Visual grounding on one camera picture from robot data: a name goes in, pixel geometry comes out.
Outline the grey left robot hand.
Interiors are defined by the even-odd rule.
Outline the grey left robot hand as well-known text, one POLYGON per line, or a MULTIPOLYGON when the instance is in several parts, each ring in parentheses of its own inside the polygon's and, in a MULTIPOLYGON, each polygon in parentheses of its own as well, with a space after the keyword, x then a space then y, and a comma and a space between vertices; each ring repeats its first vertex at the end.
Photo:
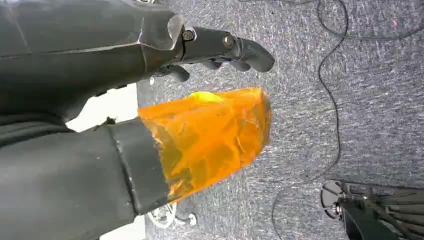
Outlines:
POLYGON ((184 64, 223 63, 265 73, 275 59, 157 4, 1 1, 1 239, 97 240, 249 165, 269 140, 261 88, 196 92, 131 120, 67 127, 108 90, 152 76, 185 82, 184 64))

